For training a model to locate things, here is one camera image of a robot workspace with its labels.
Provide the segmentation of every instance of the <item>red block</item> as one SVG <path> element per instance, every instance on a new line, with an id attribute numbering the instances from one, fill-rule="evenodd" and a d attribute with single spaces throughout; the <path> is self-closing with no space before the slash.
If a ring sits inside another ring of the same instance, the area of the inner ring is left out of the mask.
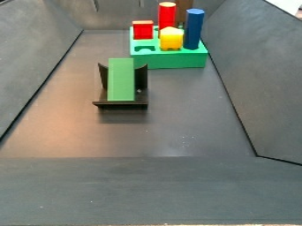
<path id="1" fill-rule="evenodd" d="M 133 39 L 153 39 L 153 21 L 136 20 L 132 21 L 134 37 Z"/>

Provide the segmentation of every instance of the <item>dark gray surface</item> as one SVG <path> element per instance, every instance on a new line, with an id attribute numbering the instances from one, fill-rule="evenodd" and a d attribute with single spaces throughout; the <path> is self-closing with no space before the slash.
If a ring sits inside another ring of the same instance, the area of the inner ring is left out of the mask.
<path id="1" fill-rule="evenodd" d="M 80 32 L 52 1 L 0 6 L 0 137 Z"/>
<path id="2" fill-rule="evenodd" d="M 209 60 L 204 69 L 148 71 L 146 111 L 101 113 L 96 63 L 109 57 L 128 57 L 128 32 L 84 32 L 0 157 L 253 156 Z"/>
<path id="3" fill-rule="evenodd" d="M 259 155 L 302 163 L 302 24 L 261 0 L 227 0 L 207 46 Z"/>
<path id="4" fill-rule="evenodd" d="M 205 10 L 205 18 L 225 0 L 195 0 L 193 6 Z M 164 0 L 54 0 L 69 17 L 85 30 L 128 29 L 132 20 L 152 19 L 156 23 L 157 3 Z"/>
<path id="5" fill-rule="evenodd" d="M 271 160 L 2 159 L 2 225 L 300 224 L 302 168 Z"/>

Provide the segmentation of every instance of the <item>blue cylinder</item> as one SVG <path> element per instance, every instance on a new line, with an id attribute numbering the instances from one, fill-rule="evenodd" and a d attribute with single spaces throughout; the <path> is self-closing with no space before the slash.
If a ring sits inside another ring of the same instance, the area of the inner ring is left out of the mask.
<path id="1" fill-rule="evenodd" d="M 197 49 L 204 11 L 199 9 L 185 10 L 185 31 L 184 31 L 184 48 Z"/>

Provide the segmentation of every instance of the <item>red cylinder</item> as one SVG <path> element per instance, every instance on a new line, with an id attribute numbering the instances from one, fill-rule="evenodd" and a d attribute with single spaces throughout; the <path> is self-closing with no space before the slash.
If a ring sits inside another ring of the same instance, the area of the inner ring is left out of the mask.
<path id="1" fill-rule="evenodd" d="M 174 26 L 176 4 L 162 2 L 157 7 L 157 30 L 166 26 Z"/>

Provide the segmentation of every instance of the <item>gray wall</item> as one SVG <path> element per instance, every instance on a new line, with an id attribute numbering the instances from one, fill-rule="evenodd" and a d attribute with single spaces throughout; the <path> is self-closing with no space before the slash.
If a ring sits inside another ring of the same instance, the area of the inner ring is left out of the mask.
<path id="1" fill-rule="evenodd" d="M 203 8 L 208 17 L 224 1 L 195 0 L 195 7 Z M 156 22 L 157 3 L 164 1 L 142 0 L 141 5 L 138 0 L 54 0 L 54 2 L 84 29 L 98 30 L 128 29 L 132 20 L 138 19 L 152 19 Z"/>
<path id="2" fill-rule="evenodd" d="M 80 32 L 52 0 L 0 5 L 0 137 Z"/>
<path id="3" fill-rule="evenodd" d="M 302 163 L 302 22 L 263 0 L 227 0 L 207 47 L 256 153 Z"/>

